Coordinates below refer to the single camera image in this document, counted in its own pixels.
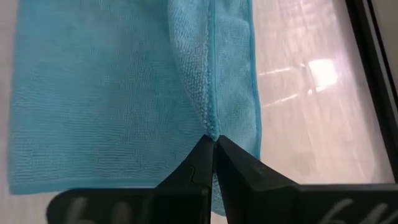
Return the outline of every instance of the microfiber fabric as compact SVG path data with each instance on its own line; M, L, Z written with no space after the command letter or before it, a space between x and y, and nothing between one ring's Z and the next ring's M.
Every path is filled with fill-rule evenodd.
M203 134L259 157L251 0L19 1L12 194L154 187Z

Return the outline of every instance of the blue microfiber towel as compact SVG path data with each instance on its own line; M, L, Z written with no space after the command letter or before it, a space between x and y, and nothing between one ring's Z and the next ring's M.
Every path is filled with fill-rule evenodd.
M259 157L251 11L251 0L20 0L11 193L153 187L203 134Z

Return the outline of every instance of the white surface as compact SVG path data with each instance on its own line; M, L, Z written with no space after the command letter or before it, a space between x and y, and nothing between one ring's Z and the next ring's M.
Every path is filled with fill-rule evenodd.
M262 161L300 183L393 182L345 2L254 0L254 9ZM17 0L0 1L0 219L45 223L54 194L10 196L7 186L16 10Z

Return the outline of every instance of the towel fold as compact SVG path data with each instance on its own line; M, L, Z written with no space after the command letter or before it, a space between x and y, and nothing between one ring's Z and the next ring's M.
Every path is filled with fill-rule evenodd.
M203 134L259 157L251 10L251 0L20 0L11 193L153 187Z

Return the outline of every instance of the black frame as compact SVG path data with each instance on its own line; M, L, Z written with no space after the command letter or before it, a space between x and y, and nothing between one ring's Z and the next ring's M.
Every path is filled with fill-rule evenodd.
M398 182L398 96L371 0L346 0L394 179Z

